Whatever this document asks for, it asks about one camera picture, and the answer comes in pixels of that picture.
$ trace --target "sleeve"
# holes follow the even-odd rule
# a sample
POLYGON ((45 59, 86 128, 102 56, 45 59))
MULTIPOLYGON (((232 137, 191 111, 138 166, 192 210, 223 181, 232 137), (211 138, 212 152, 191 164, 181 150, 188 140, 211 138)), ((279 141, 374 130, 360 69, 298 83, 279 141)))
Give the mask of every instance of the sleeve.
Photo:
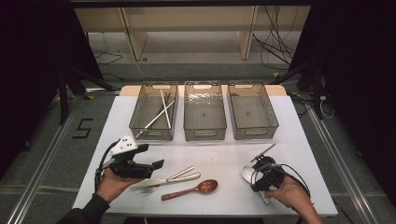
POLYGON ((110 205, 102 197, 94 193, 83 209, 70 210, 57 224, 96 224, 109 207, 110 205))

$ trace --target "person's arm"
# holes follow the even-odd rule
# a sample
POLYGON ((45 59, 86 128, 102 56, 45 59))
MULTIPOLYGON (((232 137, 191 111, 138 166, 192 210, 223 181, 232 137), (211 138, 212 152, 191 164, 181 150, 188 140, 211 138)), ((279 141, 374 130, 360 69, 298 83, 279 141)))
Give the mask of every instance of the person's arm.
POLYGON ((305 190, 288 176, 285 176, 279 189, 265 191, 265 197, 276 198, 285 206, 291 207, 300 215, 304 223, 322 223, 305 190))
POLYGON ((122 178, 105 169, 98 190, 84 208, 74 208, 66 213, 57 223, 98 223, 110 203, 118 198, 129 186, 142 179, 122 178))

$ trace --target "floor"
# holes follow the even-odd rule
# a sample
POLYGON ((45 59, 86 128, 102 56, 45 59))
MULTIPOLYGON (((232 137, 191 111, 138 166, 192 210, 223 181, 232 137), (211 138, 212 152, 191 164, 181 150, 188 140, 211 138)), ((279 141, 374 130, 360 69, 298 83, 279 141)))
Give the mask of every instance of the floor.
MULTIPOLYGON (((256 36, 264 40, 268 32, 258 32, 256 36)), ((295 49, 300 33, 281 32, 281 36, 286 45, 295 49)), ((89 39, 105 82, 115 87, 163 79, 226 82, 243 78, 269 82, 288 68, 277 57, 262 52, 256 41, 252 42, 249 58, 242 60, 233 32, 150 33, 141 60, 136 63, 123 34, 90 34, 89 39)), ((290 61, 289 56, 278 56, 290 61)), ((298 92, 295 87, 298 78, 289 79, 283 86, 287 92, 300 96, 292 97, 296 113, 329 192, 340 207, 339 215, 324 218, 324 223, 396 223, 395 208, 359 156, 336 111, 333 113, 332 106, 324 102, 322 109, 327 118, 318 120, 306 101, 310 93, 298 92)), ((118 94, 97 90, 88 81, 84 85, 90 90, 86 97, 69 92, 72 113, 65 125, 59 125, 59 99, 53 100, 30 139, 30 148, 20 153, 1 179, 0 223, 7 223, 19 211, 23 211, 19 223, 54 223, 73 205, 118 94), (91 130, 85 136, 81 128, 87 127, 91 130), (28 189, 33 195, 26 195, 28 189)), ((102 223, 122 223, 125 218, 105 215, 102 223)), ((295 223, 297 219, 265 217, 262 221, 295 223)))

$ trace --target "storage bin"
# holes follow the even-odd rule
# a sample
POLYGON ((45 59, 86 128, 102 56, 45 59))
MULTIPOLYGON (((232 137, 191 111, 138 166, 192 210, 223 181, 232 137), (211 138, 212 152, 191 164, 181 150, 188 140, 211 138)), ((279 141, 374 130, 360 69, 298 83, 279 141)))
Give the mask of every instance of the storage bin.
POLYGON ((227 122, 219 81, 185 82, 186 140, 224 140, 226 129, 227 122))
POLYGON ((279 124, 262 81, 231 81, 227 95, 235 140, 274 137, 279 124))
POLYGON ((129 124, 134 139, 172 141, 176 122, 177 101, 178 90, 176 82, 143 83, 129 124), (163 101, 166 106, 169 105, 166 111, 170 127, 166 113, 163 110, 163 101))

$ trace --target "white table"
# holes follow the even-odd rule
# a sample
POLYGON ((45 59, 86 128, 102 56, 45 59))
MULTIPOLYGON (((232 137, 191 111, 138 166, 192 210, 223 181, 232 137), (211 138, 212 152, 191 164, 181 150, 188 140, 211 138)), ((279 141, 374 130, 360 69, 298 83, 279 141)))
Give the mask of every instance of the white table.
MULTIPOLYGON (((128 125, 136 100, 136 96, 116 97, 74 207, 83 207, 90 200, 94 189, 94 172, 108 146, 127 133, 132 135, 128 125)), ((310 188, 312 201, 321 216, 336 216, 337 211, 291 99, 289 96, 270 96, 270 100, 279 122, 273 139, 234 140, 228 104, 224 96, 228 126, 225 140, 186 142, 183 131, 183 100, 180 98, 174 140, 152 143, 147 152, 136 154, 134 160, 138 163, 151 164, 165 159, 163 168, 154 171, 151 178, 167 178, 190 165, 195 166, 195 169, 189 174, 200 172, 201 177, 192 181, 160 186, 152 193, 127 189, 111 203, 107 212, 142 217, 297 216, 295 212, 277 200, 272 199, 271 203, 266 205, 259 193, 253 192, 240 174, 243 165, 253 165, 250 161, 256 155, 263 152, 270 144, 276 143, 276 146, 266 155, 274 158, 277 163, 290 165, 299 172, 310 188), (190 189, 196 187, 201 181, 211 178, 216 179, 219 186, 209 195, 191 193, 169 201, 161 201, 163 194, 190 189)), ((291 175, 295 175, 288 168, 284 169, 291 175)))

